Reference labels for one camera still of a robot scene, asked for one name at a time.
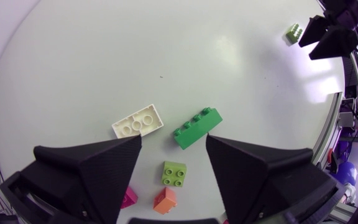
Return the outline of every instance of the white tabletop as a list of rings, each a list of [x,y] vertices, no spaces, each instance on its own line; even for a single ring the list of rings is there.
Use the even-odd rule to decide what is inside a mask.
[[[36,145],[114,139],[111,124],[153,103],[165,126],[142,139],[139,201],[118,223],[220,216],[205,137],[183,151],[172,132],[210,106],[223,117],[213,135],[312,148],[344,89],[342,60],[311,61],[313,46],[289,47],[284,33],[316,14],[313,0],[41,1],[0,60],[2,173],[31,163]],[[166,215],[152,209],[163,161],[188,168]]]

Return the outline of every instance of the lego stud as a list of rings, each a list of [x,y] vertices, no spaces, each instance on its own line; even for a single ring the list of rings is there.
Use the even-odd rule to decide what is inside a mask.
[[[203,115],[207,115],[209,112],[211,112],[212,111],[212,109],[211,108],[204,108],[203,109]]]
[[[135,131],[140,131],[142,129],[142,123],[138,121],[132,122],[132,129]]]
[[[191,127],[191,123],[189,121],[187,121],[185,124],[184,124],[184,127],[186,129],[190,128]]]
[[[150,115],[146,115],[143,117],[142,121],[145,125],[150,125],[153,123],[153,117],[151,117]]]
[[[194,120],[195,122],[201,120],[201,115],[198,114],[198,115],[194,116],[194,117],[193,117],[193,120]]]
[[[296,38],[299,39],[299,37],[301,37],[302,31],[303,31],[302,29],[300,29],[300,30],[298,31],[298,35],[296,35]]]
[[[129,126],[125,126],[122,128],[122,134],[125,135],[125,136],[128,136],[131,134],[132,132],[132,129],[129,127]]]
[[[182,170],[179,170],[178,172],[177,172],[177,176],[178,177],[183,177],[185,175],[185,173],[182,171]]]
[[[175,186],[180,187],[182,185],[182,182],[180,180],[175,181]]]
[[[171,175],[171,174],[173,173],[173,171],[172,171],[171,169],[166,169],[165,173],[166,173],[167,175]]]
[[[177,129],[173,132],[173,134],[174,134],[175,136],[179,136],[179,135],[181,134],[180,128],[177,128]]]

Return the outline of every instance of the green lego brick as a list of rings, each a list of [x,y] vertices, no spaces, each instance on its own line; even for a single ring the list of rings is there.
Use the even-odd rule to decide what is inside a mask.
[[[187,121],[183,128],[178,128],[173,132],[175,140],[182,149],[186,149],[222,120],[216,109],[205,108],[200,114],[194,116],[191,121]]]
[[[299,24],[293,24],[285,34],[287,39],[291,42],[291,44],[295,44],[298,42],[301,37],[303,29],[299,28]]]
[[[185,181],[187,167],[186,164],[178,162],[164,162],[161,183],[176,187],[182,187]]]

